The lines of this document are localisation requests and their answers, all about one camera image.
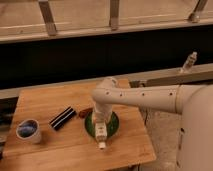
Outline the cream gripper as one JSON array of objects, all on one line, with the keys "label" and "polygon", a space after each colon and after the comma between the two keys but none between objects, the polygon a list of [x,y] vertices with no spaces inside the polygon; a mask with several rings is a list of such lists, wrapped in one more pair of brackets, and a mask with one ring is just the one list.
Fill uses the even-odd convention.
[{"label": "cream gripper", "polygon": [[92,121],[94,124],[96,123],[108,124],[110,122],[111,115],[112,115],[111,104],[102,104],[102,103],[94,104],[92,112]]}]

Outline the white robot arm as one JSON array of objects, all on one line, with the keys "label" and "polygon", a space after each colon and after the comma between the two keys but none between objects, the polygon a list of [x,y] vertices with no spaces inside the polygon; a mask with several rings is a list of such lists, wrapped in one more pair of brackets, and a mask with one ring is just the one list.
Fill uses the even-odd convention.
[{"label": "white robot arm", "polygon": [[113,77],[92,91],[95,125],[106,124],[114,104],[182,115],[176,171],[213,171],[213,85],[119,88]]}]

